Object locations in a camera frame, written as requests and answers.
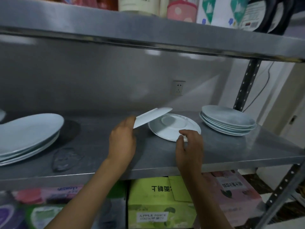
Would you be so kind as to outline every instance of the roll of paper towel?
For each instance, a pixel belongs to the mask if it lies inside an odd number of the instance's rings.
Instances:
[[[197,23],[237,29],[248,0],[200,0]]]

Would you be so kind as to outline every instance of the green box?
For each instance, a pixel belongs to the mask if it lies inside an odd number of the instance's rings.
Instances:
[[[181,176],[133,180],[128,228],[191,228],[196,211]]]

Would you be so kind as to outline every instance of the electrical outlet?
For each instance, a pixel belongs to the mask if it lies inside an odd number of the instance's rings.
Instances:
[[[170,94],[173,96],[182,96],[183,85],[185,81],[173,81],[170,89]]]

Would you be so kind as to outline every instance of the shelf surface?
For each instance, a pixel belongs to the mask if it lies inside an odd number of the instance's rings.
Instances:
[[[176,112],[199,124],[204,139],[203,172],[302,163],[303,149],[257,126],[242,137],[227,136],[206,126],[199,112]],[[98,117],[65,117],[59,139],[40,154],[22,162],[0,167],[0,189],[63,187],[85,184],[108,154],[112,128],[129,114]],[[135,129],[137,150],[122,179],[179,175],[175,162],[175,142],[154,135],[147,124]],[[55,154],[81,158],[69,170],[55,172]]]
[[[305,40],[40,0],[0,0],[0,33],[113,45],[305,61]]]

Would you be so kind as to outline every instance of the shelf bracket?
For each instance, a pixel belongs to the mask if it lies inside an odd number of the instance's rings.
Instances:
[[[285,177],[266,202],[266,212],[256,225],[255,229],[264,228],[277,211],[283,206],[291,193],[305,178],[305,162],[302,165],[295,164],[291,167]]]
[[[258,69],[260,68],[261,60],[251,59],[249,61],[245,76],[240,85],[235,104],[233,109],[241,111],[244,109],[245,103],[249,96],[250,90],[253,86],[253,82],[257,75]]]

